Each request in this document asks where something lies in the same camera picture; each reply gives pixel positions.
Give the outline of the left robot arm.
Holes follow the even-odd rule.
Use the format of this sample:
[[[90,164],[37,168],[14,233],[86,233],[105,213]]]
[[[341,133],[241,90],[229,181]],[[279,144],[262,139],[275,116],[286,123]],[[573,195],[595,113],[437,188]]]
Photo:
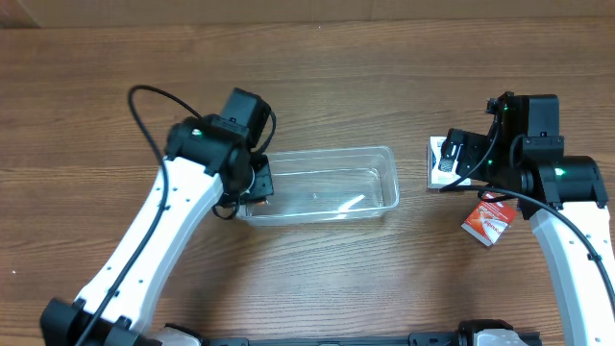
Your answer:
[[[261,139],[276,115],[258,95],[236,88],[219,114],[192,111],[153,152],[157,177],[104,267],[73,303],[51,300],[39,325],[47,345],[202,345],[173,324],[150,329],[162,289],[197,226],[219,209],[273,195]]]

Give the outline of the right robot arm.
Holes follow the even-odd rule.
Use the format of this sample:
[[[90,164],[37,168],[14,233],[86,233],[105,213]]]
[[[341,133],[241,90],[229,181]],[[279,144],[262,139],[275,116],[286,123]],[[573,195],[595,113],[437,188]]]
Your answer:
[[[614,251],[609,201],[597,163],[567,156],[554,94],[490,98],[487,134],[452,128],[440,167],[445,191],[516,199],[545,256],[568,345],[614,342]]]

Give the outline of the white bandage box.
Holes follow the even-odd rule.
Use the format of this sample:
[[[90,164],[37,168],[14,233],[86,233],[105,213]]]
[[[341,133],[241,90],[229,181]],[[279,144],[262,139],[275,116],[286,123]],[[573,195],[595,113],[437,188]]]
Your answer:
[[[449,185],[459,178],[454,171],[442,171],[439,168],[441,148],[444,136],[431,136],[427,142],[427,188],[439,189]]]

